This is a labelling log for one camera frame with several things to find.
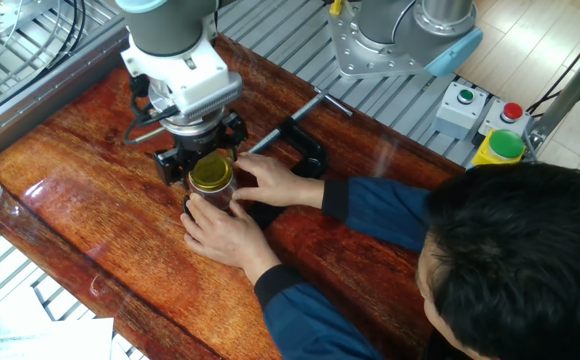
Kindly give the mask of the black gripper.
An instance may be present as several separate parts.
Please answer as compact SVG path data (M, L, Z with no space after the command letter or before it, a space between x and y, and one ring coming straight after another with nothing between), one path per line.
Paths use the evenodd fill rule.
M238 157L237 150L248 139L244 120L233 110L224 117L226 127L215 127L197 135L178 135L177 147L153 154L157 174L166 186L184 181L192 169L191 163L216 150L222 143L231 160Z

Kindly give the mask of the person's left hand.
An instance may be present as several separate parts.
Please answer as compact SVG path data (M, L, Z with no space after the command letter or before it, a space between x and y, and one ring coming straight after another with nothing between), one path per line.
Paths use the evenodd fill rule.
M194 253L241 269L252 285L281 264L261 228L235 200L229 203L230 212L225 212L193 193L186 208L180 220L186 231L184 241Z

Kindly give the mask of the person's right hand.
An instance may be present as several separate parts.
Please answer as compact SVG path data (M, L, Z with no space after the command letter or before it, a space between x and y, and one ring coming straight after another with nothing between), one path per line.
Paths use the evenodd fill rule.
M258 154L243 153L236 166L252 175L257 185L236 190L232 195L234 200L256 201L277 207L301 205L322 208L323 180L300 177L279 161Z

